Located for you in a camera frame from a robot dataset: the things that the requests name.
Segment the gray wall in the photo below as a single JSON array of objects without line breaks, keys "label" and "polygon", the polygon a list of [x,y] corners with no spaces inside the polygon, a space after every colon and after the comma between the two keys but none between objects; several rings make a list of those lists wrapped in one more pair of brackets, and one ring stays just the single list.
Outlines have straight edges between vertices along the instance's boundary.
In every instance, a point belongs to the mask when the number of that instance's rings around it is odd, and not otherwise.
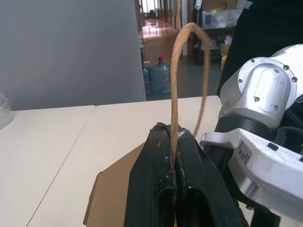
[{"label": "gray wall", "polygon": [[0,1],[0,91],[14,110],[144,101],[134,1]]}]

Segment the rope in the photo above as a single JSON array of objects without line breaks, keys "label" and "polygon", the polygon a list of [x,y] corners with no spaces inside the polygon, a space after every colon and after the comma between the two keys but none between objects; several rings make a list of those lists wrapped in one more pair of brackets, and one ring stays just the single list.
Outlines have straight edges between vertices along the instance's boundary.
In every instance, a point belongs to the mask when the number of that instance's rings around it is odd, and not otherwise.
[{"label": "rope", "polygon": [[212,46],[212,41],[208,37],[208,34],[199,27],[196,23],[189,23],[182,27],[180,30],[176,41],[174,43],[173,52],[171,56],[171,68],[170,68],[170,82],[171,82],[171,135],[170,142],[173,154],[173,163],[176,158],[177,151],[177,140],[178,140],[178,95],[177,95],[177,70],[178,70],[178,61],[185,45],[187,39],[191,32],[194,32],[202,41],[204,45],[204,72],[203,72],[203,92],[202,100],[198,115],[198,120],[193,132],[193,135],[196,136],[199,130],[201,123],[205,101],[208,92],[208,74],[210,68],[210,47]]}]

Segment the plastic bag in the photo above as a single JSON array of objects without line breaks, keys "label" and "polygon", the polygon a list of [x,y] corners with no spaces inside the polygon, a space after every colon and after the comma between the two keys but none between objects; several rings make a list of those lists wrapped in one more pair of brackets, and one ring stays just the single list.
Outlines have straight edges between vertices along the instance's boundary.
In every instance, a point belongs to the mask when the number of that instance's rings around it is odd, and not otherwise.
[{"label": "plastic bag", "polygon": [[0,93],[0,130],[12,121],[12,112],[8,99]]}]

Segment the shiny floor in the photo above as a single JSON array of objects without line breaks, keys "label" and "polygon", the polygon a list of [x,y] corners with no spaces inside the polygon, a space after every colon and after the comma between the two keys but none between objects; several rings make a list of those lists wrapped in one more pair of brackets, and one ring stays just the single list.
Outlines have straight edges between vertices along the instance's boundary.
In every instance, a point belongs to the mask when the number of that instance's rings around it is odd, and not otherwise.
[{"label": "shiny floor", "polygon": [[[149,61],[148,66],[157,64],[158,57],[163,56],[163,60],[170,64],[172,47],[177,37],[178,31],[173,26],[163,23],[161,20],[150,19],[145,21],[139,38],[144,44],[143,60]],[[221,77],[220,62],[212,63],[209,75],[209,95],[216,95]],[[178,97],[197,97],[202,95],[203,85],[203,65],[198,66],[193,61],[187,61],[183,57],[178,64],[177,72]],[[150,95],[148,101],[170,99],[168,95]]]}]

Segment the sticker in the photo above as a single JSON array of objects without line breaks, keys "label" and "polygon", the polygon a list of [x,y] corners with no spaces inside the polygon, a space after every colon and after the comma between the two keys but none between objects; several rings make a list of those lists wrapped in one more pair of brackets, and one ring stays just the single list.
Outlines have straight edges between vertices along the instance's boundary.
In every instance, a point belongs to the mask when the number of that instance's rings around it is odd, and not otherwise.
[{"label": "sticker", "polygon": [[249,150],[248,147],[242,142],[240,147],[236,150],[236,155],[238,155],[240,160],[247,165],[252,156],[252,151]]}]

